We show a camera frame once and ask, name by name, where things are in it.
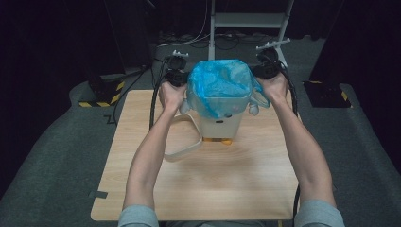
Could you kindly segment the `person's right hand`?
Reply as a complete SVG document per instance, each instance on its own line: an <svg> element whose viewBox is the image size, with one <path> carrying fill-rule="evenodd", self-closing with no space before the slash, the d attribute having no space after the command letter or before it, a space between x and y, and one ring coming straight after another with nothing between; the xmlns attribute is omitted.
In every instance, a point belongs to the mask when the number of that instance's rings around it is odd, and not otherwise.
<svg viewBox="0 0 401 227"><path fill-rule="evenodd" d="M288 81L282 73L271 79L256 79L262 86L264 94L272 102L276 103L287 99Z"/></svg>

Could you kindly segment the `blue plastic bag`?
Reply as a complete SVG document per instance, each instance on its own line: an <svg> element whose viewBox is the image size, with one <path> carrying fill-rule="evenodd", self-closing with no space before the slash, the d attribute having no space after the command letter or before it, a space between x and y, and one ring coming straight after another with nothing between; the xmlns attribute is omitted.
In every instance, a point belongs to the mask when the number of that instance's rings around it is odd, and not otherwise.
<svg viewBox="0 0 401 227"><path fill-rule="evenodd" d="M188 77L188 106L206 118L224 118L243 113L249 104L268 108L250 67L240 60L198 62Z"/></svg>

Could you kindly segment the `black base with hazard stripes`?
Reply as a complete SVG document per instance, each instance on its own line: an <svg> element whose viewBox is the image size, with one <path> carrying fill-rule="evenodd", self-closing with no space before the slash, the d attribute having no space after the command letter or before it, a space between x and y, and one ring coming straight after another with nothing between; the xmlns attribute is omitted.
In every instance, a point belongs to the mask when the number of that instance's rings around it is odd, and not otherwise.
<svg viewBox="0 0 401 227"><path fill-rule="evenodd" d="M338 84L304 81L303 85L311 105L315 108L350 108L352 106L347 94Z"/></svg>
<svg viewBox="0 0 401 227"><path fill-rule="evenodd" d="M111 107L119 100L124 85L125 81L122 78L93 77L84 83L78 104L84 108Z"/></svg>

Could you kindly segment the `person's grey sleeve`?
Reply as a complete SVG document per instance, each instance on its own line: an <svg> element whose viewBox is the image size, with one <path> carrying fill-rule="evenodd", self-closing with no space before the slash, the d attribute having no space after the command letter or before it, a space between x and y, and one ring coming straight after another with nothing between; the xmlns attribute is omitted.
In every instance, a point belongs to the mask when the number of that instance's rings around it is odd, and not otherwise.
<svg viewBox="0 0 401 227"><path fill-rule="evenodd" d="M326 201L304 201L294 219L294 227L345 227L340 211Z"/></svg>
<svg viewBox="0 0 401 227"><path fill-rule="evenodd" d="M131 205L120 214L118 227L159 227L156 213L145 205Z"/></svg>

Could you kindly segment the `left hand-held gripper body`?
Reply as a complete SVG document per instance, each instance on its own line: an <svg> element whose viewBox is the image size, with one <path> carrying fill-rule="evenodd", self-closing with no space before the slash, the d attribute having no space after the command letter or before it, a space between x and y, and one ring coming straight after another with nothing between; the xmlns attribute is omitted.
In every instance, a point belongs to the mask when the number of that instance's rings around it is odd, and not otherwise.
<svg viewBox="0 0 401 227"><path fill-rule="evenodd" d="M182 74L188 73L184 71L186 66L186 58L188 54L174 50L172 55L167 58L167 69L165 78L173 86L180 87L182 82Z"/></svg>

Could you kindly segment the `person's right grey sleeve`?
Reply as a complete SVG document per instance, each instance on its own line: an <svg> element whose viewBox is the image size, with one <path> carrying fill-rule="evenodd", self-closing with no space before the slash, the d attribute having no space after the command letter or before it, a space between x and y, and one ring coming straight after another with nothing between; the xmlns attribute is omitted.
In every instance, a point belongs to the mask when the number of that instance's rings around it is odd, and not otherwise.
<svg viewBox="0 0 401 227"><path fill-rule="evenodd" d="M340 211L326 201L304 201L294 219L294 227L345 227Z"/></svg>

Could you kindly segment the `white metal stand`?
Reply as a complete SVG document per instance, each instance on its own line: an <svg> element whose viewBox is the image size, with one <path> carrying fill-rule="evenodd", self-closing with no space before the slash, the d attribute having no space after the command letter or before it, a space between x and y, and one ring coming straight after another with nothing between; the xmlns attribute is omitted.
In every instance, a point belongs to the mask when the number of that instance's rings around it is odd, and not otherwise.
<svg viewBox="0 0 401 227"><path fill-rule="evenodd" d="M261 51L273 47L278 53L279 60L284 66L287 66L281 45L290 42L290 38L285 38L285 33L294 1L288 0L287 8L283 13L236 13L216 12L216 0L211 0L208 60L215 58L216 28L274 28L279 30L277 40L258 46L256 50Z"/></svg>

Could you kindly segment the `person's left hand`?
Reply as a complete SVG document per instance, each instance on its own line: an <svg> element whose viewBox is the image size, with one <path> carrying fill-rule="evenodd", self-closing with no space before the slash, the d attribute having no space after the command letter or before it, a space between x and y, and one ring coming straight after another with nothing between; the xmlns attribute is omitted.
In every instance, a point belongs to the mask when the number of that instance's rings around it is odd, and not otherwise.
<svg viewBox="0 0 401 227"><path fill-rule="evenodd" d="M161 85L160 101L166 110L177 112L183 103L186 86L176 87L166 81Z"/></svg>

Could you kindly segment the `person's left grey sleeve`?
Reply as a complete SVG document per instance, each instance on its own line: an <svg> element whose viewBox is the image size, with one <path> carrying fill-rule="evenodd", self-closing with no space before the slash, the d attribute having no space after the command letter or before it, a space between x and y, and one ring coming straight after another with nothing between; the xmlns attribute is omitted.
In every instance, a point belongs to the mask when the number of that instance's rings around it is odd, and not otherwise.
<svg viewBox="0 0 401 227"><path fill-rule="evenodd" d="M156 213L145 205L131 205L120 214L118 227L159 227Z"/></svg>

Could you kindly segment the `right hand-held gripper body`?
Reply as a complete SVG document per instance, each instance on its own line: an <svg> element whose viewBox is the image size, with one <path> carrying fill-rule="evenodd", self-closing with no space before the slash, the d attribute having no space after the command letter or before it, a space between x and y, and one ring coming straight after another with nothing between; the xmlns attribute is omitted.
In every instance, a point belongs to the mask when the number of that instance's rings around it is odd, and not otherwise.
<svg viewBox="0 0 401 227"><path fill-rule="evenodd" d="M260 66L263 67L263 76L257 77L261 79L271 79L279 73L283 75L287 72L287 65L281 61L279 56L280 46L289 43L290 39L283 41L267 42L263 46L258 46L256 57Z"/></svg>

